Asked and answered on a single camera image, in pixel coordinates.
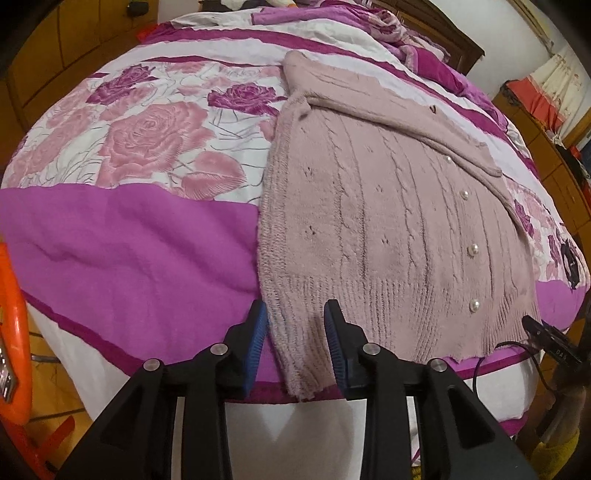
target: red cloth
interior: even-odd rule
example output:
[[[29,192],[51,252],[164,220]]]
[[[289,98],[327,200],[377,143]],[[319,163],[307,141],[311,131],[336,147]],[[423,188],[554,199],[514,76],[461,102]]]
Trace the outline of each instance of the red cloth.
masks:
[[[542,122],[547,130],[552,130],[554,133],[558,131],[565,118],[559,114],[556,105],[546,97],[544,91],[529,77],[508,82],[507,86],[517,95],[526,110]]]

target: curtain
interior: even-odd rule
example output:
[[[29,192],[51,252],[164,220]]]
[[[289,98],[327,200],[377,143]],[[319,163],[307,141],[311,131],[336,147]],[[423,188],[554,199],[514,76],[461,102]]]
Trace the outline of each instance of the curtain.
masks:
[[[507,86],[546,130],[562,139],[573,126],[590,83],[580,60],[566,45],[534,73]]]

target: white wall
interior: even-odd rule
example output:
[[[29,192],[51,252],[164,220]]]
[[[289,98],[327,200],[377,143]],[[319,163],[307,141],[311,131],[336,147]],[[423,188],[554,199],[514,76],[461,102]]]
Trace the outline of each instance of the white wall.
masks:
[[[504,81],[522,79],[550,58],[542,42],[506,0],[431,2],[485,51],[468,78],[491,98]],[[552,38],[555,43],[564,45],[566,41],[558,29],[554,27],[551,33],[556,36]]]
[[[160,0],[158,3],[158,23],[198,12],[199,7],[199,0]]]

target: wooden floor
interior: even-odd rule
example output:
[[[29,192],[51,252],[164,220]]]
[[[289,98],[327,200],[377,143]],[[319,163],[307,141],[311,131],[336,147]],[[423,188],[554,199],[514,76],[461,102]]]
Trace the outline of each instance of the wooden floor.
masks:
[[[31,317],[29,317],[29,331],[39,333]],[[53,356],[53,352],[43,338],[30,335],[30,340],[31,353]],[[25,429],[35,443],[40,444],[66,419],[66,416],[61,416],[35,421],[36,417],[78,410],[80,408],[84,408],[84,405],[76,392],[72,380],[61,364],[38,364],[33,362],[32,420],[26,425]],[[61,467],[92,424],[92,420],[85,411],[76,413],[73,417],[76,422],[74,433],[49,458],[51,464],[57,468]]]

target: pink cardigan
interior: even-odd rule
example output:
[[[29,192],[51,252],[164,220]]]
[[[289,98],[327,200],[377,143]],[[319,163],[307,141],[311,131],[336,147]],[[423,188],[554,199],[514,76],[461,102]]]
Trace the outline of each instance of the pink cardigan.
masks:
[[[371,77],[292,51],[264,176],[258,271],[292,395],[335,383],[322,322],[400,358],[488,355],[539,318],[530,245],[485,144]]]

